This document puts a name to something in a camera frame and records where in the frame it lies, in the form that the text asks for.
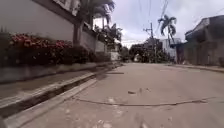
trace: white wall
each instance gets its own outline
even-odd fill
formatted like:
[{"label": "white wall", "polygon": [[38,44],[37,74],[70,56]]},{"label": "white wall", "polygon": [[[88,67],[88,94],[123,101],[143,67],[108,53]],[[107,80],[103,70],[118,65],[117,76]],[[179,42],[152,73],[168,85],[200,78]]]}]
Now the white wall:
[{"label": "white wall", "polygon": [[175,60],[177,60],[177,54],[175,48],[170,48],[168,39],[160,40],[163,43],[163,50],[165,50],[166,53],[169,53],[170,56],[174,57]]},{"label": "white wall", "polygon": [[0,0],[0,27],[12,33],[73,40],[73,24],[32,0]]}]

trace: roof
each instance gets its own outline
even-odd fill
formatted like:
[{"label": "roof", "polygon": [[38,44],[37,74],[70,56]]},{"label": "roof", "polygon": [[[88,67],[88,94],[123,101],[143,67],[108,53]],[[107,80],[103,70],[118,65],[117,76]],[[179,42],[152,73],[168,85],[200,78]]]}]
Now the roof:
[{"label": "roof", "polygon": [[219,16],[213,16],[213,17],[207,17],[203,18],[193,30],[189,30],[185,33],[185,36],[189,36],[193,34],[196,31],[200,31],[204,29],[206,26],[209,26],[211,24],[217,24],[217,22],[222,22],[224,20],[224,15]]}]

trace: sky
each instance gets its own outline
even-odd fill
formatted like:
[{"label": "sky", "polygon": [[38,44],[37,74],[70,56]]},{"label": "sky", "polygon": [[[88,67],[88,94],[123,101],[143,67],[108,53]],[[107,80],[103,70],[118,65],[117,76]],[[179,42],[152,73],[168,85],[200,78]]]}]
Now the sky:
[{"label": "sky", "polygon": [[[112,21],[122,28],[122,45],[130,47],[132,44],[143,43],[149,35],[143,28],[149,28],[153,23],[154,36],[160,39],[158,19],[161,18],[165,0],[114,0],[115,10]],[[177,18],[175,24],[177,33],[175,38],[184,41],[184,34],[193,29],[202,18],[224,15],[224,0],[168,0],[165,14]],[[102,20],[95,20],[96,25],[102,26]]]}]

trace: concrete road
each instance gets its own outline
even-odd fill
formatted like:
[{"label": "concrete road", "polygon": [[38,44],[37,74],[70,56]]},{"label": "concrete road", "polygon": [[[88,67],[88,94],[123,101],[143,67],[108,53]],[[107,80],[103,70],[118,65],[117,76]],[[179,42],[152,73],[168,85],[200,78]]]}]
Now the concrete road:
[{"label": "concrete road", "polygon": [[224,74],[127,64],[22,128],[224,128]]}]

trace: red flowering bush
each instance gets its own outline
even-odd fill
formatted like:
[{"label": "red flowering bush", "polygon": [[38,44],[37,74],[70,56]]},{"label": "red flowering bush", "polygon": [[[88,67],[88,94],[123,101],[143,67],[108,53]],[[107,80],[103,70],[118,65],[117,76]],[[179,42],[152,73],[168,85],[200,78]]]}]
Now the red flowering bush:
[{"label": "red flowering bush", "polygon": [[109,56],[89,52],[72,42],[52,40],[28,34],[7,37],[0,66],[35,66],[110,61]]}]

